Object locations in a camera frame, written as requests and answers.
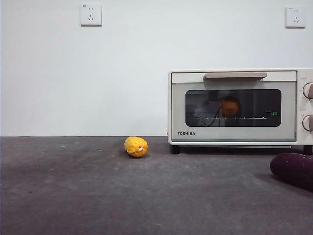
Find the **electrical socket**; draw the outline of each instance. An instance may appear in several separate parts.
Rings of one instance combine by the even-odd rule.
[[[101,5],[82,5],[80,11],[81,25],[101,25]]]
[[[305,28],[306,12],[304,7],[286,7],[286,27]]]

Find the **toaster oven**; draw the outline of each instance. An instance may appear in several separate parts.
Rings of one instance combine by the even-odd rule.
[[[168,74],[168,143],[313,145],[313,68],[173,70]]]

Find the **purple sweet potato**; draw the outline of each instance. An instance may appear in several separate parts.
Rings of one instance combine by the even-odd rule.
[[[279,154],[270,162],[270,170],[282,181],[313,190],[313,157],[297,153]]]

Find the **oven foot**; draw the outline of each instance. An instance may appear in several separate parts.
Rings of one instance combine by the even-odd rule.
[[[304,155],[311,155],[312,154],[313,145],[304,145],[303,146],[303,154]]]
[[[179,154],[180,153],[180,147],[178,145],[172,145],[172,153]]]

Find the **gray floor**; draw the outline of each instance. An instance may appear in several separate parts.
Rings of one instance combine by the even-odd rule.
[[[2,138],[1,234],[312,234],[313,193],[269,169],[286,150],[171,155],[146,139],[133,159],[124,137]]]

